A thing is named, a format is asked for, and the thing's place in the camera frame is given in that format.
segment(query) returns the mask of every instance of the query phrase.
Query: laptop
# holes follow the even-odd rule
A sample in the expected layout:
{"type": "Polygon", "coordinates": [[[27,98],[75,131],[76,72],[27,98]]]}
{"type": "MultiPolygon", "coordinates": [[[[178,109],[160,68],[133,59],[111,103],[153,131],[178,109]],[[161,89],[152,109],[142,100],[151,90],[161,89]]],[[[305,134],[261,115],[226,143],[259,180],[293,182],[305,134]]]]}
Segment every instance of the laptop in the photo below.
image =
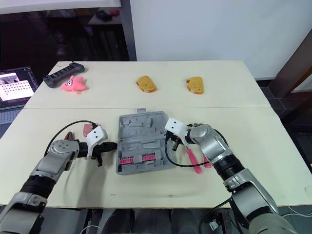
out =
{"type": "Polygon", "coordinates": [[[0,71],[0,137],[37,88],[30,67],[0,71]]]}

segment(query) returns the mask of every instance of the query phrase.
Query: toy bread slice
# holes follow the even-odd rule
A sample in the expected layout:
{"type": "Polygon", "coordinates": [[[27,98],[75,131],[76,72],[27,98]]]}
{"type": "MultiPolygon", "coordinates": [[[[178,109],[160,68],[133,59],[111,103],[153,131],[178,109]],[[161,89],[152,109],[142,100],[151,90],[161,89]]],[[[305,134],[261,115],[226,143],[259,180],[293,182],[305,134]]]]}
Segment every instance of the toy bread slice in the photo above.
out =
{"type": "Polygon", "coordinates": [[[154,82],[149,78],[149,76],[142,76],[136,84],[140,87],[140,89],[145,93],[151,93],[156,91],[156,86],[154,82]]]}
{"type": "Polygon", "coordinates": [[[192,77],[186,80],[187,89],[193,94],[202,94],[204,91],[204,83],[201,77],[192,77]]]}

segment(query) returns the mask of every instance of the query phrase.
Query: gray plastic case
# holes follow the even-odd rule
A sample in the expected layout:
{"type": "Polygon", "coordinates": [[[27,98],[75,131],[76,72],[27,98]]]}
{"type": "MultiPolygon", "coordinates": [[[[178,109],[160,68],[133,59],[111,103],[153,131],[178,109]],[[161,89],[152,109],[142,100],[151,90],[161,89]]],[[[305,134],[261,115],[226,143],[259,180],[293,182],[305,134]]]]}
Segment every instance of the gray plastic case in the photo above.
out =
{"type": "MultiPolygon", "coordinates": [[[[165,155],[165,125],[168,120],[163,111],[146,112],[146,109],[138,109],[138,114],[119,117],[116,172],[126,175],[144,171],[172,168],[165,155]],[[155,160],[143,162],[145,155],[155,155],[155,160]],[[120,165],[121,159],[131,158],[133,163],[120,165]]],[[[168,150],[168,156],[173,161],[176,155],[168,150]]]]}

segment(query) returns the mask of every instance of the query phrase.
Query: laptop screen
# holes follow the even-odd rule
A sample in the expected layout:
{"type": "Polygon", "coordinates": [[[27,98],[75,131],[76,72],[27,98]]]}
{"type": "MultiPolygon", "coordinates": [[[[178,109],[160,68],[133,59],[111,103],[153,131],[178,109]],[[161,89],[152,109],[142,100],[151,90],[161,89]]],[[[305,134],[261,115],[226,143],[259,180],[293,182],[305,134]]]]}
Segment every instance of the laptop screen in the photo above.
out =
{"type": "Polygon", "coordinates": [[[37,87],[30,67],[0,71],[0,108],[25,105],[37,87]]]}

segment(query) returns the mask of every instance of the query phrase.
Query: laptop keyboard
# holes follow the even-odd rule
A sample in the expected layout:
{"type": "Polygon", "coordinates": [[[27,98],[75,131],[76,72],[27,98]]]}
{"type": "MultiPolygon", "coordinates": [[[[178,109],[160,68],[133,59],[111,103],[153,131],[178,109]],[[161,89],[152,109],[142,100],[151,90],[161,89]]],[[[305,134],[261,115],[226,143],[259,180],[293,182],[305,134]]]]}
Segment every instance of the laptop keyboard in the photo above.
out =
{"type": "Polygon", "coordinates": [[[0,124],[12,123],[20,110],[0,112],[0,124]]]}

